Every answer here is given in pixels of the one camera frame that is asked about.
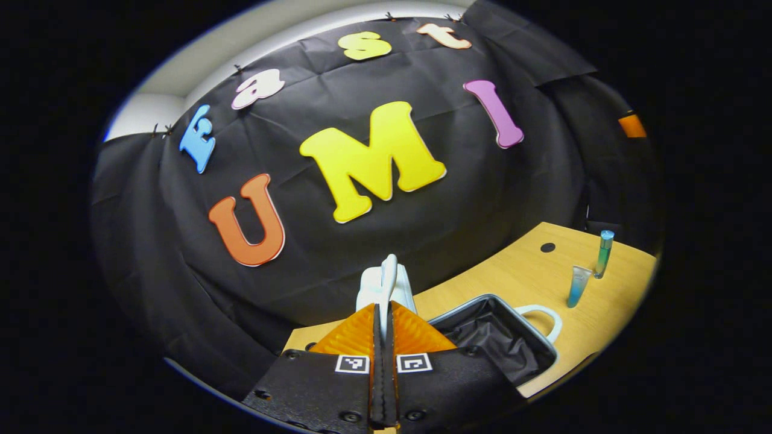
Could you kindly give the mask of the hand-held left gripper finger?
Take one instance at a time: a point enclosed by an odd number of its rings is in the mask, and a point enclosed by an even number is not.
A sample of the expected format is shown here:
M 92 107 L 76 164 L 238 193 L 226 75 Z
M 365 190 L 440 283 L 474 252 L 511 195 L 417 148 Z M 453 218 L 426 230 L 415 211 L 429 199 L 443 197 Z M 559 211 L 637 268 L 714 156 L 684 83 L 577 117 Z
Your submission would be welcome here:
M 372 433 L 384 417 L 380 318 L 372 303 L 311 351 L 284 351 L 243 404 L 309 432 Z
M 384 412 L 398 432 L 468 432 L 525 403 L 480 346 L 456 346 L 397 302 L 390 304 L 388 323 Z

